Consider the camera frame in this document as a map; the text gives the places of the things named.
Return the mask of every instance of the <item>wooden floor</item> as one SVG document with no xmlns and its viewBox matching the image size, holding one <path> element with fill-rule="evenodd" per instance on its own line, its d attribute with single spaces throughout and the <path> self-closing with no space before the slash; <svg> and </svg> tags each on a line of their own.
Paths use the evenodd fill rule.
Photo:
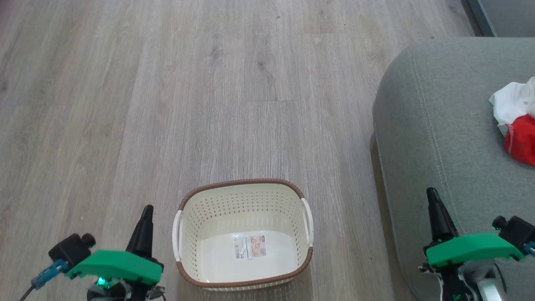
<svg viewBox="0 0 535 301">
<path fill-rule="evenodd" d="M 470 35 L 459 0 L 0 0 L 0 298 L 18 300 L 73 232 L 124 249 L 150 203 L 167 300 L 410 300 L 371 107 L 403 48 Z M 258 177 L 308 198 L 309 268 L 254 292 L 186 283 L 180 200 Z M 28 300 L 85 300 L 89 282 Z"/>
</svg>

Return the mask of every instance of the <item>green gripper part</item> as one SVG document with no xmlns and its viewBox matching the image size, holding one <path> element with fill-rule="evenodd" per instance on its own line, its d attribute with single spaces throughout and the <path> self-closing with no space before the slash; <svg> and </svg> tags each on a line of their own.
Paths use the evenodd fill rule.
<svg viewBox="0 0 535 301">
<path fill-rule="evenodd" d="M 478 233 L 455 237 L 427 249 L 427 260 L 433 268 L 493 258 L 519 259 L 524 255 L 515 246 L 494 233 Z"/>
<path fill-rule="evenodd" d="M 94 275 L 155 286 L 162 277 L 162 271 L 160 265 L 129 252 L 98 250 L 68 271 L 66 276 L 83 278 Z"/>
</svg>

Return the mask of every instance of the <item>sofa cushion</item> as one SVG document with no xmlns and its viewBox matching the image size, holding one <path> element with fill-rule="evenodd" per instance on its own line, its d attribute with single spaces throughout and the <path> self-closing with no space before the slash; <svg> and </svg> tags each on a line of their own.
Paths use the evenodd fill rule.
<svg viewBox="0 0 535 301">
<path fill-rule="evenodd" d="M 492 231 L 498 215 L 535 224 L 535 168 L 512 159 L 490 96 L 535 76 L 535 39 L 471 37 L 433 41 L 400 54 L 373 107 L 395 244 L 420 300 L 438 281 L 417 267 L 431 241 L 425 189 L 435 187 L 460 234 Z M 511 300 L 533 299 L 534 258 L 498 260 Z"/>
</svg>

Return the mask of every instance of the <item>white plastic basket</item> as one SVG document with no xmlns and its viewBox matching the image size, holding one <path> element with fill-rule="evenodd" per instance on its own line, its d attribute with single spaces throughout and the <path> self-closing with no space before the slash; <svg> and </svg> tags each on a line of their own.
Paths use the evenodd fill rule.
<svg viewBox="0 0 535 301">
<path fill-rule="evenodd" d="M 279 179 L 195 189 L 173 222 L 180 274 L 209 290 L 248 290 L 290 281 L 312 258 L 314 224 L 301 191 Z"/>
</svg>

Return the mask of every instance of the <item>label sticker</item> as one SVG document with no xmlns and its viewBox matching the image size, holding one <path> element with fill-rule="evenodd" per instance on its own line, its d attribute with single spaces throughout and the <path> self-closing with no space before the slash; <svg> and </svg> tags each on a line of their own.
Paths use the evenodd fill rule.
<svg viewBox="0 0 535 301">
<path fill-rule="evenodd" d="M 234 238 L 234 260 L 266 256 L 266 239 L 260 236 Z"/>
</svg>

